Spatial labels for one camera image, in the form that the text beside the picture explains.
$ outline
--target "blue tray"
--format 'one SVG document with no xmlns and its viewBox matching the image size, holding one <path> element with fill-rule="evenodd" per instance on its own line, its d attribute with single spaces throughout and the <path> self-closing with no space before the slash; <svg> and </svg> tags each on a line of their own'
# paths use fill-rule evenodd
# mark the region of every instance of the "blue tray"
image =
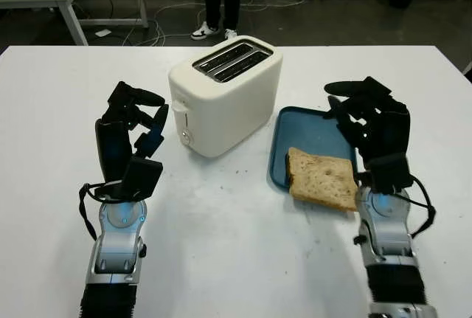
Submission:
<svg viewBox="0 0 472 318">
<path fill-rule="evenodd" d="M 336 119 L 323 119 L 323 111 L 287 106 L 275 125 L 269 171 L 272 181 L 288 189 L 286 155 L 290 147 L 317 154 L 350 159 L 356 171 L 355 150 L 339 132 Z"/>
</svg>

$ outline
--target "silver robotic forearm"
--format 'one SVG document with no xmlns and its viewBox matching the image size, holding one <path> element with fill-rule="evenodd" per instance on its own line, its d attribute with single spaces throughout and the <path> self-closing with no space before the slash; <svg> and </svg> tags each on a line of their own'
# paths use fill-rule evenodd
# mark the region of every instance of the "silver robotic forearm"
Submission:
<svg viewBox="0 0 472 318">
<path fill-rule="evenodd" d="M 144 201 L 101 206 L 102 233 L 88 265 L 82 318 L 133 316 L 141 260 L 147 251 L 139 236 L 146 215 Z"/>
<path fill-rule="evenodd" d="M 86 283 L 139 282 L 141 259 L 146 255 L 139 232 L 146 215 L 144 201 L 100 207 L 102 234 L 92 251 Z"/>
<path fill-rule="evenodd" d="M 399 193 L 408 197 L 402 190 Z M 410 203 L 361 187 L 356 195 L 359 236 L 374 302 L 369 318 L 437 318 L 426 303 L 424 285 L 406 226 Z"/>
</svg>

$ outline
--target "black robotic glove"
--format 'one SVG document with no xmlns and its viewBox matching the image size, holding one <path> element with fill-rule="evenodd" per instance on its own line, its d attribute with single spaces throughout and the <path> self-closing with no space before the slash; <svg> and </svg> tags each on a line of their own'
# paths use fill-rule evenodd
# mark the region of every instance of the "black robotic glove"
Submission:
<svg viewBox="0 0 472 318">
<path fill-rule="evenodd" d="M 406 106 L 390 96 L 391 90 L 367 77 L 362 81 L 335 82 L 324 87 L 331 109 L 325 118 L 335 117 L 338 129 L 364 160 L 365 173 L 355 175 L 377 193 L 393 194 L 411 187 L 406 160 L 410 115 Z M 364 120 L 365 124 L 353 122 Z"/>
</svg>

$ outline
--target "toaster slot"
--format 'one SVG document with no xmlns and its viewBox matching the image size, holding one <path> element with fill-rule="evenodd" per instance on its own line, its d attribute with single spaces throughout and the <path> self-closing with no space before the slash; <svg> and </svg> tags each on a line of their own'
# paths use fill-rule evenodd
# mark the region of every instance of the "toaster slot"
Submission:
<svg viewBox="0 0 472 318">
<path fill-rule="evenodd" d="M 268 54 L 262 51 L 257 51 L 254 54 L 251 54 L 247 58 L 242 59 L 241 61 L 231 65 L 227 69 L 220 71 L 215 75 L 215 79 L 218 82 L 225 83 L 233 78 L 239 76 L 241 73 L 247 71 L 248 69 L 256 66 L 261 61 L 264 61 L 268 58 Z"/>
<path fill-rule="evenodd" d="M 211 60 L 205 61 L 200 65 L 200 69 L 204 72 L 210 72 L 228 62 L 236 60 L 237 58 L 243 56 L 244 54 L 247 54 L 251 50 L 252 46 L 248 44 L 238 45 L 235 48 L 226 51 L 225 53 L 216 56 L 215 58 L 212 58 Z"/>
</svg>

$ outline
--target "toaster knob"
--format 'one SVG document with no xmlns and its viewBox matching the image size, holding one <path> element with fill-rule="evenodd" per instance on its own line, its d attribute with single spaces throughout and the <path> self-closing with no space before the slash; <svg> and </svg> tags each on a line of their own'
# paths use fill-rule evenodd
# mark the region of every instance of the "toaster knob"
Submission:
<svg viewBox="0 0 472 318">
<path fill-rule="evenodd" d="M 186 146 L 188 146 L 190 144 L 190 135 L 189 135 L 189 132 L 186 131 L 186 130 L 183 130 L 182 131 L 182 143 Z"/>
</svg>

